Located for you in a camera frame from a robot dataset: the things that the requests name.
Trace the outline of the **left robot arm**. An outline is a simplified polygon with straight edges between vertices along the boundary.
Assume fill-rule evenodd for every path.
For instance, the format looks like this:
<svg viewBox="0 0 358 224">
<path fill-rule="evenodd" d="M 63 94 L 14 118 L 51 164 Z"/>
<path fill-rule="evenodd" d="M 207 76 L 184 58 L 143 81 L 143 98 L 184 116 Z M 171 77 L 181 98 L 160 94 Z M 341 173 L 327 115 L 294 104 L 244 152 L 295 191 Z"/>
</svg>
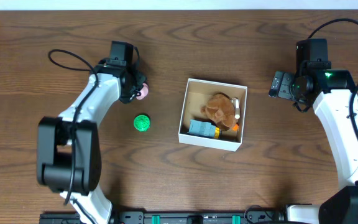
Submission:
<svg viewBox="0 0 358 224">
<path fill-rule="evenodd" d="M 82 223 L 116 222 L 113 204 L 99 186 L 98 128 L 117 100 L 130 103 L 146 94 L 146 77 L 138 67 L 118 59 L 102 60 L 69 108 L 39 122 L 37 181 L 72 204 Z"/>
</svg>

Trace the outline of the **pink white duck toy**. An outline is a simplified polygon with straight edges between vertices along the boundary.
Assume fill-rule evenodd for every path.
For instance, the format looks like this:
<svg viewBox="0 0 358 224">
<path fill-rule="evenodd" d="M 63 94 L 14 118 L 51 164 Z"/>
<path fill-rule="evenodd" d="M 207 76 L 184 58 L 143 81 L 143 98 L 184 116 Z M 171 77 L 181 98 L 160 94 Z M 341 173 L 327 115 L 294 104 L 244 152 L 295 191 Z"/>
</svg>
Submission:
<svg viewBox="0 0 358 224">
<path fill-rule="evenodd" d="M 144 99 L 149 94 L 149 86 L 146 83 L 142 84 L 142 88 L 137 91 L 136 98 L 138 100 Z"/>
</svg>

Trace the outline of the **green round plastic toy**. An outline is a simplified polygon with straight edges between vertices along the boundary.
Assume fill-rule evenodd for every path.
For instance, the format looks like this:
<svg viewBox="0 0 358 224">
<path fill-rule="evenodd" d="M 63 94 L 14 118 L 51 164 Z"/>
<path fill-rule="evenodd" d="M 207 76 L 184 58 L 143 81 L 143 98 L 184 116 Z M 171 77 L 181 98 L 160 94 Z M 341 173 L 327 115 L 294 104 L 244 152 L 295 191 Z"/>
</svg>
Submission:
<svg viewBox="0 0 358 224">
<path fill-rule="evenodd" d="M 140 132 L 146 132 L 150 128 L 150 118 L 147 115 L 140 114 L 134 119 L 134 127 Z"/>
</svg>

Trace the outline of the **brown plush toy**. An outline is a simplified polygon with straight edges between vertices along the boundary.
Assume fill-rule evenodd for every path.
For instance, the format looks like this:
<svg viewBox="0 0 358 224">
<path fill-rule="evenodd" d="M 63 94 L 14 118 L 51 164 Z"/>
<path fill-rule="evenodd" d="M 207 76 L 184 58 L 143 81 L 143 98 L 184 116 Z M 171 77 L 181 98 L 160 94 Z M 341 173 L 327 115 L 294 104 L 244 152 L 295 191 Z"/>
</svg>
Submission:
<svg viewBox="0 0 358 224">
<path fill-rule="evenodd" d="M 235 118 L 235 107 L 231 99 L 221 93 L 213 95 L 200 111 L 221 131 L 234 128 L 238 121 Z"/>
</svg>

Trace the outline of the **yellow grey toy truck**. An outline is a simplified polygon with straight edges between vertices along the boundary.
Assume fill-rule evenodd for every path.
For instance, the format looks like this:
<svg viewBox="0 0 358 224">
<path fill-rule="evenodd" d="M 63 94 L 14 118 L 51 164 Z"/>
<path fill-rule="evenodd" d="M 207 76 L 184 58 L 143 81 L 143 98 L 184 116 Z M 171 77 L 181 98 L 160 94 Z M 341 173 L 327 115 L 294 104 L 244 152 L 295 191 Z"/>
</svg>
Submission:
<svg viewBox="0 0 358 224">
<path fill-rule="evenodd" d="M 204 138 L 219 139 L 221 130 L 210 122 L 192 119 L 188 134 Z"/>
</svg>

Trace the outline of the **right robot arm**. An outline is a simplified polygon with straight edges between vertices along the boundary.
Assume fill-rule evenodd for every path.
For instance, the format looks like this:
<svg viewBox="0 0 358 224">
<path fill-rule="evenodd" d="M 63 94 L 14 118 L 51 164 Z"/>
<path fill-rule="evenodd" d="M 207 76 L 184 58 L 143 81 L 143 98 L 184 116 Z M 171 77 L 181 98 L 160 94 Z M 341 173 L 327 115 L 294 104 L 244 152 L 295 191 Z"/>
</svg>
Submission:
<svg viewBox="0 0 358 224">
<path fill-rule="evenodd" d="M 339 191 L 321 205 L 289 205 L 286 220 L 297 223 L 358 223 L 358 97 L 347 70 L 275 72 L 269 96 L 305 105 L 319 118 L 334 157 Z"/>
</svg>

